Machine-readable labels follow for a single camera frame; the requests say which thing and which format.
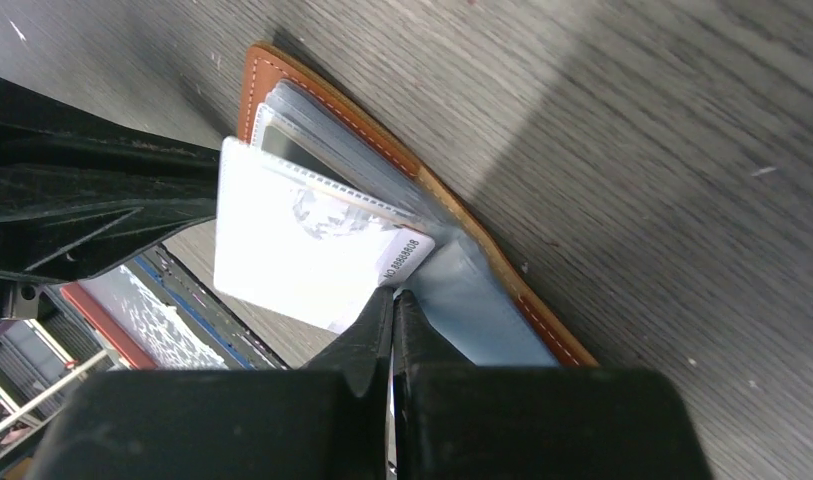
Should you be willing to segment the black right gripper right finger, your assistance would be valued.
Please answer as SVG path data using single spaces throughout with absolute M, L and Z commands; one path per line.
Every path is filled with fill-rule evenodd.
M 478 366 L 416 297 L 394 304 L 402 479 L 708 479 L 687 408 L 662 374 Z

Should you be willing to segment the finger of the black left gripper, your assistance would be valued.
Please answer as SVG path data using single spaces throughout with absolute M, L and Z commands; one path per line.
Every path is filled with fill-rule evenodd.
M 217 150 L 124 127 L 0 77 L 0 166 L 215 179 Z
M 0 279 L 92 278 L 214 218 L 216 166 L 0 167 Z

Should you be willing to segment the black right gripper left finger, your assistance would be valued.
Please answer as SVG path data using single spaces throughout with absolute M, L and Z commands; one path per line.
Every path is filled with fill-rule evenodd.
M 31 479 L 384 479 L 393 292 L 294 370 L 90 377 L 47 430 Z

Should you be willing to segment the brown leather card holder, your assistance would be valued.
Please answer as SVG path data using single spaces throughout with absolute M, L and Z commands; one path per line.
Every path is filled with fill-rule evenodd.
M 281 142 L 265 131 L 271 119 L 284 131 Z M 300 60 L 267 43 L 248 49 L 237 134 L 423 217 L 436 248 L 406 286 L 430 324 L 473 362 L 595 365 L 438 176 Z

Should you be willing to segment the silver VIP card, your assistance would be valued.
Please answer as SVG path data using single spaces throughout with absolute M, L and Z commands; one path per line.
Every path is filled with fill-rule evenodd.
M 435 247 L 420 218 L 234 138 L 220 151 L 213 284 L 344 332 Z

